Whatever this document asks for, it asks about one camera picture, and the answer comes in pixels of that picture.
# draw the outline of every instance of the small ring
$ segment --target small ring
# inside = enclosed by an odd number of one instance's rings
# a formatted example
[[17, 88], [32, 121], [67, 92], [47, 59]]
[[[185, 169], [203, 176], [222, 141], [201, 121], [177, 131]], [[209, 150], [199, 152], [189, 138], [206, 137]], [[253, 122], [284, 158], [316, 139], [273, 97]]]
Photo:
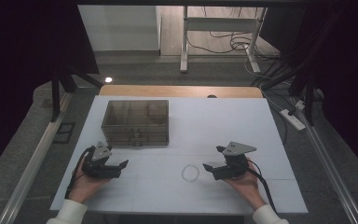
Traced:
[[[196, 171], [197, 171], [196, 177], [194, 177], [194, 178], [192, 178], [192, 179], [189, 179], [189, 178], [186, 178], [186, 177], [185, 177], [185, 170], [186, 170], [188, 167], [193, 167], [194, 169], [196, 169]], [[199, 167], [197, 167], [197, 166], [195, 166], [195, 165], [189, 164], [189, 165], [185, 166], [185, 167], [183, 168], [183, 170], [182, 170], [182, 178], [183, 178], [185, 181], [187, 181], [187, 182], [193, 183], [194, 181], [196, 181], [196, 180], [199, 178], [199, 176], [200, 176], [200, 169], [199, 169]]]

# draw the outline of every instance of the white table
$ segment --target white table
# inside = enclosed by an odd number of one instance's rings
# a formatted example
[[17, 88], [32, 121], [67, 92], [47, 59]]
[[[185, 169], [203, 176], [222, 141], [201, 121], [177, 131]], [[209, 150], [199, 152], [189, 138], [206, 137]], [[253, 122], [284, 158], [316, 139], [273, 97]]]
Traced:
[[[129, 160], [87, 201], [90, 211], [120, 214], [246, 215], [251, 207], [225, 182], [215, 181], [202, 164], [223, 165], [216, 146], [230, 141], [257, 147], [247, 153], [267, 180], [279, 213], [307, 213], [290, 162], [265, 99], [96, 96], [51, 210], [60, 210], [81, 153], [98, 141], [109, 100], [167, 99], [170, 143], [167, 147], [115, 147], [107, 164]], [[187, 179], [198, 178], [194, 182]], [[260, 191], [267, 202], [261, 184]]]

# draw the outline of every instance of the gray floor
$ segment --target gray floor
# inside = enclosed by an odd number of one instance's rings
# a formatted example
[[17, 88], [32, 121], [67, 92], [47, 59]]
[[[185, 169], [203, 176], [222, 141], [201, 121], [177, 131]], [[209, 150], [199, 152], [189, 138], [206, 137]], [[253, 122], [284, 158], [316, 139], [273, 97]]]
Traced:
[[[173, 20], [180, 20], [180, 9], [166, 8], [166, 15], [175, 14]], [[230, 8], [220, 8], [222, 13], [230, 12]], [[200, 13], [199, 9], [191, 13]], [[163, 32], [162, 40], [168, 41], [169, 31]], [[225, 43], [211, 44], [209, 37], [197, 44], [216, 46], [224, 49]], [[161, 43], [163, 56], [149, 54], [110, 54], [99, 52], [96, 54], [100, 67], [100, 76], [112, 77], [113, 84], [137, 84], [137, 85], [188, 85], [188, 86], [249, 86], [256, 78], [243, 67], [243, 57], [238, 53], [233, 55], [220, 55], [214, 57], [190, 57], [188, 72], [179, 72], [180, 58], [177, 56], [180, 44], [174, 44], [169, 51], [167, 43]], [[205, 52], [190, 49], [193, 54], [207, 54]], [[269, 66], [269, 62], [260, 62], [262, 71]], [[75, 148], [76, 141], [88, 115], [93, 97], [98, 90], [81, 80], [76, 79], [79, 88], [74, 94], [63, 123], [74, 123], [75, 128], [67, 144], [52, 144], [48, 154], [39, 170], [36, 179], [17, 215], [15, 223], [46, 223], [56, 214], [49, 211], [52, 198], [59, 186], [63, 172]], [[287, 85], [281, 84], [274, 88], [284, 98], [287, 98]], [[281, 96], [267, 92], [274, 104], [288, 108]], [[334, 159], [342, 179], [349, 187], [351, 194], [358, 204], [358, 160], [351, 149], [339, 137], [335, 130], [325, 120], [321, 111], [322, 103], [314, 104], [315, 128], [324, 140], [330, 155]], [[281, 215], [291, 223], [350, 223], [341, 205], [335, 190], [329, 182], [312, 144], [305, 132], [296, 131], [290, 124], [282, 120], [273, 109], [278, 109], [271, 104], [271, 113], [275, 118], [282, 140], [286, 138], [285, 150], [292, 164], [300, 190], [309, 209], [306, 215], [285, 214]], [[34, 103], [25, 120], [13, 136], [4, 154], [0, 158], [0, 215], [7, 201], [16, 187], [23, 170], [34, 153], [41, 137], [46, 130], [51, 117], [51, 87], [47, 83], [34, 91]], [[62, 140], [66, 135], [57, 134], [56, 140]], [[108, 216], [109, 223], [243, 223], [243, 217], [173, 217], [173, 216]], [[246, 223], [253, 223], [251, 217], [245, 217]], [[83, 223], [105, 223], [101, 214], [87, 213]]]

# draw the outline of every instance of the wrist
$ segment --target wrist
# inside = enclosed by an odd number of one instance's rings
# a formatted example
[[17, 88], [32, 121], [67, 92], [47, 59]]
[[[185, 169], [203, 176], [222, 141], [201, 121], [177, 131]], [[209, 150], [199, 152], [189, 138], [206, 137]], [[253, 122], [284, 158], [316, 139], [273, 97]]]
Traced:
[[245, 200], [248, 202], [248, 204], [251, 205], [254, 211], [260, 208], [261, 206], [266, 205], [266, 202], [264, 202], [260, 194], [246, 195]]
[[69, 195], [69, 200], [77, 203], [84, 203], [86, 201], [86, 198], [81, 195], [71, 193]]

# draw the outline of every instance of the human hand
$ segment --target human hand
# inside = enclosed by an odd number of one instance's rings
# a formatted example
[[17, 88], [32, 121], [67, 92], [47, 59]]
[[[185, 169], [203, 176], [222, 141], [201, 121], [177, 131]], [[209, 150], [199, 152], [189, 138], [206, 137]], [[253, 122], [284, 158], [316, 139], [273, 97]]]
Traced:
[[[248, 164], [249, 168], [255, 171], [253, 164], [249, 161]], [[252, 206], [254, 211], [266, 204], [258, 191], [257, 177], [251, 173], [246, 172], [238, 178], [225, 179], [224, 181], [234, 188]]]
[[72, 186], [71, 193], [69, 194], [69, 200], [77, 203], [83, 203], [105, 183], [111, 179], [95, 179], [91, 178], [83, 173], [81, 167], [83, 166], [84, 158], [82, 159], [79, 168], [76, 171], [76, 181]]

